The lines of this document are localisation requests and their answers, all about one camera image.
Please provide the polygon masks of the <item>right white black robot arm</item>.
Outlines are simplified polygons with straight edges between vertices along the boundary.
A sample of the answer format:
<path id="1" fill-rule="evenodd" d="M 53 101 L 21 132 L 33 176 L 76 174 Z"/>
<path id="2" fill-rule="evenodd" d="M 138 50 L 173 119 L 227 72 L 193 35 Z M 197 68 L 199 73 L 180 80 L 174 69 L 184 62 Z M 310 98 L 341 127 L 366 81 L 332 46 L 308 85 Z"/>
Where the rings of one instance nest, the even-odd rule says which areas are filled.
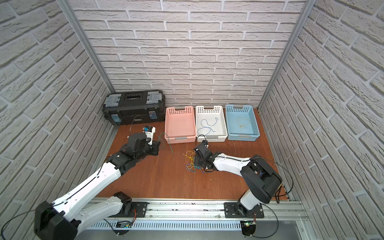
<path id="1" fill-rule="evenodd" d="M 202 141 L 194 151 L 195 164 L 205 171 L 228 172 L 244 179 L 249 189 L 234 206 L 235 215 L 241 218 L 251 218 L 253 209 L 259 204 L 268 204 L 282 186 L 281 176 L 258 155 L 237 158 L 220 152 L 212 153 L 207 141 Z"/>

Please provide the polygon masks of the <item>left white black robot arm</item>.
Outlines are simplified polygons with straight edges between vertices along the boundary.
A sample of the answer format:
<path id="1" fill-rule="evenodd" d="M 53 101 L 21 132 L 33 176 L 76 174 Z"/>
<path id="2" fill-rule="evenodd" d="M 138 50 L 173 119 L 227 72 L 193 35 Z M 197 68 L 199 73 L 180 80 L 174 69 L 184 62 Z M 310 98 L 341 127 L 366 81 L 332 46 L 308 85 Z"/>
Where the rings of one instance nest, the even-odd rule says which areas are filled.
<path id="1" fill-rule="evenodd" d="M 41 240 L 73 240 L 91 225 L 121 214 L 136 214 L 132 199 L 118 192 L 106 201 L 87 208 L 86 205 L 104 188 L 123 176 L 147 156 L 157 156 L 159 141 L 156 129 L 146 126 L 142 133 L 128 136 L 121 149 L 107 157 L 102 166 L 73 190 L 53 203 L 44 201 L 35 211 L 34 232 Z"/>

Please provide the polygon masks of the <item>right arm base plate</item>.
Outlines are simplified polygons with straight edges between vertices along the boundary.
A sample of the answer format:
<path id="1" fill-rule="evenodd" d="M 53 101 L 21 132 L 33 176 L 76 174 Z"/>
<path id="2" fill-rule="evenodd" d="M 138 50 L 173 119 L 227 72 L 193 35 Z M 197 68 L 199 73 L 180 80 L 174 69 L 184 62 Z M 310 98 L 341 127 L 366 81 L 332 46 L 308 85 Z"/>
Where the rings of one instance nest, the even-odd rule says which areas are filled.
<path id="1" fill-rule="evenodd" d="M 224 212 L 226 219 L 263 219 L 265 217 L 261 205 L 256 205 L 252 210 L 247 210 L 240 203 L 225 202 Z"/>

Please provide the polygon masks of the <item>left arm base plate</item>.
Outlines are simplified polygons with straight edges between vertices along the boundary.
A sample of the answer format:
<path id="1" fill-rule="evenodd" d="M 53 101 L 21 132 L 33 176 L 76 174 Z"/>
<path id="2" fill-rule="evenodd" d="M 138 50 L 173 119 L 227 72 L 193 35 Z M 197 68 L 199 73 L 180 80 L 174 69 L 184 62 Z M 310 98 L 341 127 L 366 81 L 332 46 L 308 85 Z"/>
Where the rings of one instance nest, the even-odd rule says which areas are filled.
<path id="1" fill-rule="evenodd" d="M 131 202 L 123 205 L 121 211 L 116 215 L 110 216 L 110 218 L 144 218 L 148 204 L 148 202 Z"/>

